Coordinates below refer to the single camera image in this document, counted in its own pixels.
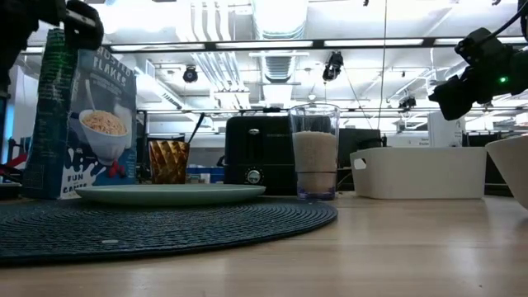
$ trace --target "black cable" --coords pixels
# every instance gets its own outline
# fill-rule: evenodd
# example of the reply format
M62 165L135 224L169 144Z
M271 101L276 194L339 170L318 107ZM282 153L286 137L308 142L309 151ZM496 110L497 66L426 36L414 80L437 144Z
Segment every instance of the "black cable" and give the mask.
M352 172L346 174L336 185L336 191L339 191L339 186L349 177L352 175Z
M356 91L354 90L354 87L352 86L352 82L350 81L350 76L348 75L347 69L344 68L344 67L343 67L343 69L345 69L346 80L348 81L348 85L350 86L350 89L352 89L352 92L354 93L354 98L357 101L357 105L360 107L360 110L363 113L363 116L365 117L366 123L369 124L369 127L372 130L373 128L372 128L372 125L370 124L369 117L366 116L365 111L363 111L363 106L361 106L361 102L360 102L359 98L356 95Z
M385 54L387 52L387 0L385 0L385 17L384 17L384 31L383 31L383 61L381 62L381 94L379 95L379 110L378 110L378 126L376 129L380 129L381 121L381 107L383 105L383 89L385 83Z
M520 11L522 7L527 3L526 0L519 0L517 2L517 10ZM525 37L526 40L528 40L528 36L526 36L526 15L528 13L521 14L521 33Z
M478 47L485 42L497 37L499 34L501 34L503 31L505 31L509 26L511 26L515 21L517 21L520 17L523 17L525 19L525 27L526 27L526 14L528 13L528 6L526 5L528 1L526 0L519 0L517 2L517 7L521 7L517 10L517 13L511 17L510 20L508 20L504 25L502 25L500 28L496 29L492 34L486 36L481 41L475 43L474 45L471 45L473 47Z
M263 113L272 113L272 112L281 112L282 109L277 106L270 106L270 107L264 107L262 108Z

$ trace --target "white bowl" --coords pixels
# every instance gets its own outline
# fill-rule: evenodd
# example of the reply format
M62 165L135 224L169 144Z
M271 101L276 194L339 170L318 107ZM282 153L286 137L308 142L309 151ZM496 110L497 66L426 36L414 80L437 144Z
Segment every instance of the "white bowl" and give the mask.
M493 141L486 149L513 196L528 210L528 136Z
M127 134L130 131L126 131L126 134L123 135L112 135L96 131L83 123L84 117L90 115L92 112L93 110L81 111L79 114L79 122L81 122L82 130L99 162L103 165L110 166L125 151L128 139Z

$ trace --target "green plate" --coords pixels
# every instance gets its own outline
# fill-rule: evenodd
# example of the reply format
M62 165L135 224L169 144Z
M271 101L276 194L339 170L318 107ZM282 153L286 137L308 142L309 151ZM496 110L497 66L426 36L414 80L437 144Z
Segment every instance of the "green plate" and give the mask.
M76 190L83 199L117 205L211 205L256 198L264 186L249 185L128 185L89 186Z

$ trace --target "white rice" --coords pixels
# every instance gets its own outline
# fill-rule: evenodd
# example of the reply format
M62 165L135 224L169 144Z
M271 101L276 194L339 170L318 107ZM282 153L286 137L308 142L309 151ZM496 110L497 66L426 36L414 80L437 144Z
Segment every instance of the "white rice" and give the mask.
M337 137L330 133L293 133L297 186L309 193L324 193L335 186Z

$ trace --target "ceiling light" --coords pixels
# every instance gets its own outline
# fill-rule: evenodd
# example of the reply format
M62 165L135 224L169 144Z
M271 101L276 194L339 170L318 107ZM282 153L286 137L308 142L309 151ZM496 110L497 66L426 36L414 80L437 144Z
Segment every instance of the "ceiling light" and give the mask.
M221 42L216 44L217 49L271 49L271 48L309 48L313 41L310 40L273 40L255 42Z
M44 51L43 46L28 46L26 50L23 50L23 54L42 54Z
M526 39L524 37L499 37L499 41L505 44L525 44Z
M204 44L201 43L182 43L182 44L172 44L172 45L112 45L111 49L115 52L127 53L135 51L164 51L164 50L203 50L205 48Z
M463 38L439 38L435 40L435 45L457 45ZM504 44L525 44L524 37L499 37L499 41Z
M386 45L421 45L423 39L385 40Z
M383 46L383 45L421 45L423 39L378 39L378 40L326 40L324 46Z
M250 58L265 58L265 57L308 57L309 52L258 52L249 53Z
M461 41L460 38L439 38L435 40L435 45L457 45Z

